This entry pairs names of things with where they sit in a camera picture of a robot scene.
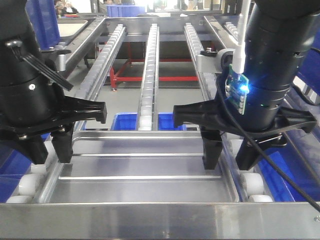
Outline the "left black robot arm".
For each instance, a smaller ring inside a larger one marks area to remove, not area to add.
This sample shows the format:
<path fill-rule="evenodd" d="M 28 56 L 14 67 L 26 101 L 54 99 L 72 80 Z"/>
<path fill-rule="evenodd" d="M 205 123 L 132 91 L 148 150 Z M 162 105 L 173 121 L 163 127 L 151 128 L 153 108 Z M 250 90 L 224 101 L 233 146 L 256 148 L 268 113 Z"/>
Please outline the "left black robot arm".
<path fill-rule="evenodd" d="M 49 133 L 58 160 L 69 163 L 75 123 L 104 123 L 106 105 L 65 96 L 73 85 L 41 52 L 26 1 L 1 1 L 0 16 L 0 141 L 39 165 L 48 157 L 42 135 Z"/>

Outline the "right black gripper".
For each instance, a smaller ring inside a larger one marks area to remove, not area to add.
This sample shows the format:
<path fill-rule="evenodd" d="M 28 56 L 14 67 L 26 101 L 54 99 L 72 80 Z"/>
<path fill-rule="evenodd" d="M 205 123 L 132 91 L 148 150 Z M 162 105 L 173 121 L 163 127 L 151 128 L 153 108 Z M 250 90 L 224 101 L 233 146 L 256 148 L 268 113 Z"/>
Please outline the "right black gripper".
<path fill-rule="evenodd" d="M 220 131 L 243 136 L 216 100 L 175 105 L 172 118 L 175 127 L 183 123 L 203 126 L 200 128 L 200 134 L 203 142 L 202 161 L 206 170 L 214 170 L 221 155 L 223 142 Z M 308 134 L 316 125 L 317 119 L 310 112 L 281 106 L 269 128 L 262 131 L 248 130 L 247 134 L 253 139 L 267 138 L 296 129 L 301 129 Z M 247 138 L 244 138 L 235 157 L 239 170 L 250 170 L 258 163 L 259 156 L 260 153 Z"/>

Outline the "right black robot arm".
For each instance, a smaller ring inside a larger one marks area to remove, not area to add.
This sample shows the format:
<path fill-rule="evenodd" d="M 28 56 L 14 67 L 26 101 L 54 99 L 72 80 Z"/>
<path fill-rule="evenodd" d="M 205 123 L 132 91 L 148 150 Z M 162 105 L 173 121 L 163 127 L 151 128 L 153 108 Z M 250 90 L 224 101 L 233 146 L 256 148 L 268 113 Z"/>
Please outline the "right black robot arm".
<path fill-rule="evenodd" d="M 317 0 L 256 1 L 245 36 L 244 75 L 249 93 L 244 114 L 226 95 L 227 68 L 217 77 L 220 89 L 213 100 L 173 108 L 175 125 L 188 122 L 200 126 L 205 169 L 213 170 L 218 163 L 220 132 L 248 134 L 266 150 L 285 145 L 284 132 L 312 131 L 317 121 L 310 112 L 283 107 L 282 102 L 319 27 Z"/>

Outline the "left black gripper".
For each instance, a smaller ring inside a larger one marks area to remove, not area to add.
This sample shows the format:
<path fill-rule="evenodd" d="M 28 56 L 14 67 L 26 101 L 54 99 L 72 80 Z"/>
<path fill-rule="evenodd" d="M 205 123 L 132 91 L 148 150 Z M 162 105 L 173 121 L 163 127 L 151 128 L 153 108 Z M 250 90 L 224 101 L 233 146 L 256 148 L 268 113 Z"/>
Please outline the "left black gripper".
<path fill-rule="evenodd" d="M 104 102 L 66 96 L 60 109 L 43 122 L 27 126 L 15 126 L 3 114 L 0 115 L 0 141 L 16 141 L 16 149 L 33 164 L 44 164 L 48 151 L 41 137 L 51 133 L 52 144 L 60 163 L 70 163 L 73 155 L 72 137 L 77 121 L 96 120 L 106 122 L 107 107 Z"/>

